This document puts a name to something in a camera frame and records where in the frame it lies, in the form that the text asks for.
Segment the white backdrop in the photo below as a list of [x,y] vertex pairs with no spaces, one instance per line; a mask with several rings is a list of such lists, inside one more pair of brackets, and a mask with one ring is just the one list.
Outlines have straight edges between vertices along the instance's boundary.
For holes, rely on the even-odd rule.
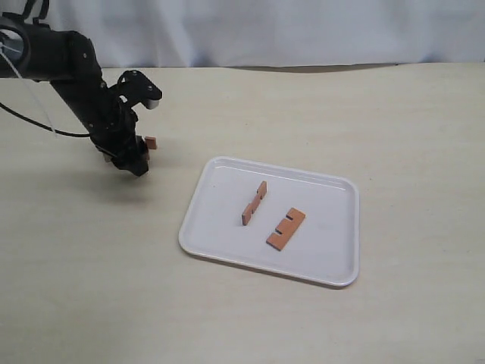
[[485,0],[51,0],[48,21],[104,67],[485,59]]

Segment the table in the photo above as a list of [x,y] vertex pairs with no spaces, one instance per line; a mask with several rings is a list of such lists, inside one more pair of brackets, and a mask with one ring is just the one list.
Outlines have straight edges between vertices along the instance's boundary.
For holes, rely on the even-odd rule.
[[[123,70],[105,70],[112,84]],[[485,64],[146,69],[136,179],[2,112],[0,362],[485,359]],[[46,83],[57,128],[83,132]],[[2,101],[42,112],[18,80]],[[177,233],[217,155],[344,176],[361,270],[343,290],[194,259]]]

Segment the white cable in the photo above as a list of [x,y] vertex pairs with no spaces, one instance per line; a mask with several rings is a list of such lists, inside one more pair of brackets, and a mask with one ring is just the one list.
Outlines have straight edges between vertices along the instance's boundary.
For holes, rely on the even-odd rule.
[[47,111],[45,110],[44,108],[44,105],[40,102],[40,100],[37,98],[36,94],[34,93],[34,91],[32,91],[32,89],[30,88],[29,84],[25,81],[25,79],[22,77],[22,75],[20,74],[20,72],[18,71],[17,68],[15,68],[14,64],[10,61],[10,59],[8,59],[8,57],[5,55],[5,53],[3,52],[3,49],[2,48],[6,48],[6,49],[10,49],[12,51],[16,51],[16,52],[19,52],[18,50],[16,49],[12,49],[10,47],[7,47],[5,44],[3,43],[0,43],[0,55],[3,57],[3,59],[5,59],[5,61],[8,63],[8,65],[10,66],[10,68],[13,70],[13,72],[15,72],[15,74],[17,75],[17,77],[22,81],[22,83],[24,84],[24,86],[29,90],[29,93],[30,95],[32,95],[33,99],[36,100],[36,103],[37,105],[40,107],[40,109],[42,110],[42,112],[44,113],[45,115],[45,118],[47,119],[47,122],[49,124],[49,126],[51,127],[52,129],[52,133],[54,134],[54,137],[57,138],[58,135],[57,133],[55,132],[55,128],[54,128],[54,124],[52,123],[52,120],[51,118],[49,117],[49,114],[47,113]]

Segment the black robotic arm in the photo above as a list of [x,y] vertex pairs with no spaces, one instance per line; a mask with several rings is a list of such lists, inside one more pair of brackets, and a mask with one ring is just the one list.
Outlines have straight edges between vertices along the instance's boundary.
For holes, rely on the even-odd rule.
[[[156,107],[161,91],[139,71],[124,72],[108,87],[88,38],[74,31],[54,31],[40,22],[49,0],[43,0],[40,16],[26,23],[35,2],[28,0],[23,14],[2,14],[0,49],[23,78],[52,85],[114,166],[143,175],[149,169],[148,148],[136,135],[138,117],[132,107]],[[0,78],[12,77],[15,72],[0,57]]]

